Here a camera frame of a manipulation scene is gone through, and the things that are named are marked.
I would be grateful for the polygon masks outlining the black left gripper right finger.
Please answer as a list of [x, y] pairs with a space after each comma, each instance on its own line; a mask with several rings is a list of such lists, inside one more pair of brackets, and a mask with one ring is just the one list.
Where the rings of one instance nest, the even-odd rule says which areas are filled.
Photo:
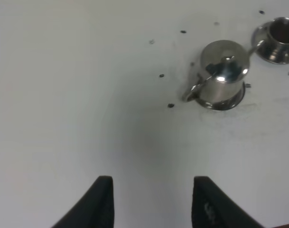
[[209, 177], [194, 177], [191, 221], [194, 228], [261, 228]]

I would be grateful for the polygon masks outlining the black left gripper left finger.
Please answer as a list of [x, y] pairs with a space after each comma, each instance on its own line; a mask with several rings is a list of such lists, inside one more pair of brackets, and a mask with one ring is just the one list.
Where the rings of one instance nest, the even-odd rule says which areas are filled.
[[113, 228], [113, 179], [99, 176], [82, 198], [53, 226], [55, 228]]

